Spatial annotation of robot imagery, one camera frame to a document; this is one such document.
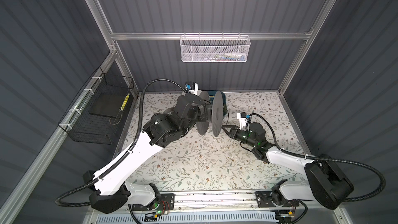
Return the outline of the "grey foam spool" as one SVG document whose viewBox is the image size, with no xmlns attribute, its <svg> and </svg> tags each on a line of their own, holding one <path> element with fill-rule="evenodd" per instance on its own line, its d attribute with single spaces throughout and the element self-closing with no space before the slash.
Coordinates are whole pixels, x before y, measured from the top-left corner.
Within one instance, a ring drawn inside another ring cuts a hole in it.
<svg viewBox="0 0 398 224">
<path fill-rule="evenodd" d="M 221 91 L 217 91 L 214 101 L 212 103 L 211 122 L 197 122 L 196 127 L 199 135 L 205 135 L 211 124 L 212 133 L 218 137 L 221 132 L 223 121 L 223 100 Z"/>
</svg>

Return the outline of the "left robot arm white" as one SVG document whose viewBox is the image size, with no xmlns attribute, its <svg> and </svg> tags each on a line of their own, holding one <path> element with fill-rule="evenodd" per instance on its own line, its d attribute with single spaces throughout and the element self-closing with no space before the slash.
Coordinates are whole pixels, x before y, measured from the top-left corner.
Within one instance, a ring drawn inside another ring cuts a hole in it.
<svg viewBox="0 0 398 224">
<path fill-rule="evenodd" d="M 143 124 L 144 99 L 149 82 L 140 96 L 137 132 L 132 143 L 102 169 L 88 172 L 89 180 L 82 186 L 60 195 L 55 203 L 61 207 L 91 206 L 104 214 L 112 213 L 126 204 L 156 208 L 161 194 L 154 184 L 133 185 L 126 179 L 145 161 L 185 137 L 198 124 L 198 132 L 206 133 L 205 125 L 212 123 L 220 129 L 223 119 L 223 97 L 216 92 L 211 99 L 208 92 L 196 85 L 182 88 L 175 107 L 162 114 L 154 114 Z"/>
</svg>

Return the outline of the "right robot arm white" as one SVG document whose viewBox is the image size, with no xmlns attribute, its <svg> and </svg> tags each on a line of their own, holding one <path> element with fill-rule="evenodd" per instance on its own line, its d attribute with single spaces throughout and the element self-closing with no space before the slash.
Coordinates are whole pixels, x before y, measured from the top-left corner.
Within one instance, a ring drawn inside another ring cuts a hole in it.
<svg viewBox="0 0 398 224">
<path fill-rule="evenodd" d="M 266 140 L 262 124 L 253 122 L 252 117 L 258 114 L 238 114 L 240 125 L 224 125 L 223 131 L 228 137 L 248 145 L 258 160 L 286 167 L 303 176 L 302 182 L 282 179 L 271 189 L 270 197 L 275 206 L 283 206 L 290 200 L 317 201 L 323 207 L 334 210 L 343 202 L 358 202 L 379 195 L 386 187 L 384 175 L 366 164 L 351 160 L 333 159 L 328 155 L 301 155 L 281 148 L 276 141 Z M 340 169 L 339 164 L 362 167 L 379 178 L 379 185 L 372 192 L 350 197 L 354 186 L 348 176 Z"/>
</svg>

